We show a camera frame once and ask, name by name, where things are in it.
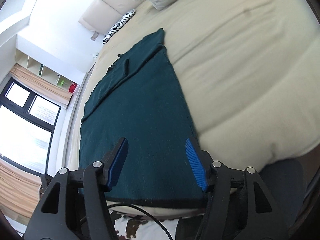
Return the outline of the dark green knit sweater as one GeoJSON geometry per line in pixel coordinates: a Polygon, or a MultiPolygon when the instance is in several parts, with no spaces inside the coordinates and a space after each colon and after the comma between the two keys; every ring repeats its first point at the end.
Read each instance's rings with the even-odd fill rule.
{"type": "Polygon", "coordinates": [[[197,133],[164,46],[163,29],[145,36],[108,68],[85,103],[79,166],[125,137],[129,152],[108,201],[170,209],[206,205],[185,142],[197,133]]]}

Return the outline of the black framed window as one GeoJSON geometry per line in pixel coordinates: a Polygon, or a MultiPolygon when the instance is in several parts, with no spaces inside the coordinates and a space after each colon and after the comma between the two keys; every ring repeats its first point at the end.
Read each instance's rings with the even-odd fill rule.
{"type": "Polygon", "coordinates": [[[31,174],[46,174],[60,110],[10,78],[1,91],[1,158],[31,174]]]}

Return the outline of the brown white patterned cloth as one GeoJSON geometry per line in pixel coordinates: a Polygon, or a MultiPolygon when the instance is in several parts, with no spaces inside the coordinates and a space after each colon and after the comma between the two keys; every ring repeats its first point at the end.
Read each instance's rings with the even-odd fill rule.
{"type": "Polygon", "coordinates": [[[110,213],[118,239],[169,239],[153,220],[131,218],[116,211],[110,213]]]}

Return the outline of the red box on shelf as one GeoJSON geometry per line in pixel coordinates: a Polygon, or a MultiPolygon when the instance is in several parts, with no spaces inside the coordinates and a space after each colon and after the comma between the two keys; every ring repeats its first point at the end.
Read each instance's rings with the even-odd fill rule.
{"type": "Polygon", "coordinates": [[[71,93],[71,94],[73,94],[74,93],[74,91],[75,91],[75,89],[76,89],[76,87],[77,87],[77,83],[71,83],[71,85],[70,85],[70,87],[69,87],[69,89],[68,89],[68,92],[69,93],[71,93]]]}

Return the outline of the dark blue trouser leg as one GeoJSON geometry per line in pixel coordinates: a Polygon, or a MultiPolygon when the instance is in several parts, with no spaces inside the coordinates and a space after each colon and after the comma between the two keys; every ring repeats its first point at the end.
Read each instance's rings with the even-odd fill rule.
{"type": "MultiPolygon", "coordinates": [[[[288,228],[289,236],[292,236],[296,231],[294,224],[302,209],[306,192],[302,164],[297,159],[286,159],[267,165],[259,174],[277,202],[288,228]]],[[[225,239],[232,239],[236,233],[235,211],[237,203],[234,195],[233,193],[230,199],[225,239]]],[[[175,238],[195,239],[202,219],[203,215],[179,219],[175,238]]]]}

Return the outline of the beige curtain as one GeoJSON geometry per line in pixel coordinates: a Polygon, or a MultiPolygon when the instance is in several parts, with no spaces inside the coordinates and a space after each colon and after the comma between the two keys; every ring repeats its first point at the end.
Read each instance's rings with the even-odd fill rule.
{"type": "Polygon", "coordinates": [[[35,90],[37,93],[48,97],[62,105],[69,105],[72,94],[68,91],[63,90],[62,88],[49,83],[43,78],[33,74],[29,70],[23,68],[19,64],[15,64],[10,70],[10,74],[28,86],[30,89],[35,90]]]}

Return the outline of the beige bed sheet mattress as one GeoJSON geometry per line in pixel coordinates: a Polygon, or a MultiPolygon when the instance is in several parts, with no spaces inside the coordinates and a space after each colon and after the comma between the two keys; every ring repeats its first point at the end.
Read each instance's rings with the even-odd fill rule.
{"type": "MultiPolygon", "coordinates": [[[[108,68],[163,29],[201,148],[230,168],[262,170],[319,145],[319,22],[306,0],[143,2],[102,48],[80,102],[67,167],[79,169],[85,103],[108,68]]],[[[146,207],[182,217],[196,209],[146,207]]]]}

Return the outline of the zebra print pillow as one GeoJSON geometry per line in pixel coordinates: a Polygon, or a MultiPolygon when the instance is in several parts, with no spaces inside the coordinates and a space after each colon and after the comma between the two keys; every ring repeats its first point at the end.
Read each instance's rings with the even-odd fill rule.
{"type": "Polygon", "coordinates": [[[103,44],[106,44],[111,37],[116,34],[120,29],[133,18],[136,14],[136,9],[129,10],[125,15],[122,16],[120,20],[118,20],[112,27],[111,29],[107,32],[106,35],[104,35],[103,38],[103,44]]]}

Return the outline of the beige padded headboard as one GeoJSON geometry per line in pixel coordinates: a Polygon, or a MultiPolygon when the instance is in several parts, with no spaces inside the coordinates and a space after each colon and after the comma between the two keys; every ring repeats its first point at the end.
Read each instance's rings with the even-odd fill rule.
{"type": "Polygon", "coordinates": [[[94,0],[79,19],[87,30],[105,35],[128,11],[136,9],[141,1],[94,0]]]}

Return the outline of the white wall shelf unit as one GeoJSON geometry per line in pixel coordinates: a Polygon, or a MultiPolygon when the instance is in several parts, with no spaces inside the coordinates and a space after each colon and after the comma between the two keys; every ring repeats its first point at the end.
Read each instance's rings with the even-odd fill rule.
{"type": "Polygon", "coordinates": [[[68,92],[68,89],[73,83],[70,79],[67,77],[59,74],[58,72],[48,68],[44,64],[36,61],[32,57],[28,56],[27,54],[23,53],[22,51],[16,49],[16,55],[15,55],[16,63],[22,66],[23,68],[27,69],[29,72],[35,74],[36,76],[41,77],[42,79],[46,80],[47,82],[56,85],[57,87],[60,87],[57,85],[58,81],[60,79],[66,79],[67,85],[60,87],[63,90],[68,92]]]}

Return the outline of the wall socket plate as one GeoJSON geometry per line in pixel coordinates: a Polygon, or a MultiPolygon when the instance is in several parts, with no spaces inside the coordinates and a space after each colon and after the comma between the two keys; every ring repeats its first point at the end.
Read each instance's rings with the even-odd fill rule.
{"type": "Polygon", "coordinates": [[[92,35],[91,40],[92,40],[92,41],[95,41],[98,36],[99,36],[99,33],[95,32],[95,33],[92,35]]]}

